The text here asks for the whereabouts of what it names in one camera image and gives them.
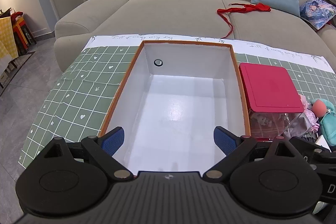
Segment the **metal screw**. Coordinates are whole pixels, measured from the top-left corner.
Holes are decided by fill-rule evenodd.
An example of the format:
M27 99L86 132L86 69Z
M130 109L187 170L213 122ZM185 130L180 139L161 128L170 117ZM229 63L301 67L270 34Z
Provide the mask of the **metal screw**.
M219 179L222 175L222 172L218 170L210 170L206 172L206 176L211 179Z
M131 175L131 173L127 170L118 170L114 172L114 176L118 179L125 179L128 178Z

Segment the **red cloth strap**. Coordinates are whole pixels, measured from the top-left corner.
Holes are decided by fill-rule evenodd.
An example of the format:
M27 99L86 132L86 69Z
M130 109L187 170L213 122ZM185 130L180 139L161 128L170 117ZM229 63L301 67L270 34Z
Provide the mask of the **red cloth strap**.
M240 7L232 7L229 9L218 9L217 14L221 16L222 19L230 26L230 31L225 37L227 38L233 32L233 25L229 22L229 20L223 15L224 13L248 13L252 11L262 11L262 12L270 12L271 7L262 3L254 4L239 4L239 3L231 3L229 5L242 5L244 8Z

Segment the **gray tile floor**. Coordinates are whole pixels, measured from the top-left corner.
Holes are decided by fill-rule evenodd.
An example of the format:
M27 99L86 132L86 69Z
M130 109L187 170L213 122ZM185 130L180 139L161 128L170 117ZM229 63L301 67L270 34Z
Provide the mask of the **gray tile floor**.
M15 182L23 172L17 162L38 110L62 72L53 46L55 38L31 46L36 51L0 97L0 223L13 223L21 215Z

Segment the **sofa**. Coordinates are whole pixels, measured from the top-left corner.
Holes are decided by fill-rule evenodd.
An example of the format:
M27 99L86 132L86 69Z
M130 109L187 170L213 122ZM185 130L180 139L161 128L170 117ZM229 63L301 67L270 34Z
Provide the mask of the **sofa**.
M65 71L94 35L156 33L224 37L230 28L216 13L217 9L249 1L88 0L56 23L56 59L60 69ZM316 33L299 17L276 9L230 13L226 17L234 26L227 39L324 56L336 71L336 29L332 26Z

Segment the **dark floor border strip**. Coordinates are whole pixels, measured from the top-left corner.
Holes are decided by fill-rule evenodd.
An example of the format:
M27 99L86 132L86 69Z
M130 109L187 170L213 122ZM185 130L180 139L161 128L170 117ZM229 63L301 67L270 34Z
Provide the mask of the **dark floor border strip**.
M2 92L0 93L0 96L4 93L4 91L6 90L6 88L9 86L9 84L11 83L11 81L13 80L13 78L15 77L15 75L19 72L19 70L21 70L21 68L24 66L24 64L29 60L29 58L31 58L33 56L35 52L27 52L26 54L23 55L30 55L27 60L21 65L21 67L16 70L16 72L14 73L14 75L12 76L12 78L9 80L9 82L6 84L6 86L3 88Z
M41 40L45 40L45 39L49 39L49 38L53 38L55 37L55 31L43 34L43 35L39 35L38 37L34 37L36 41L41 41Z

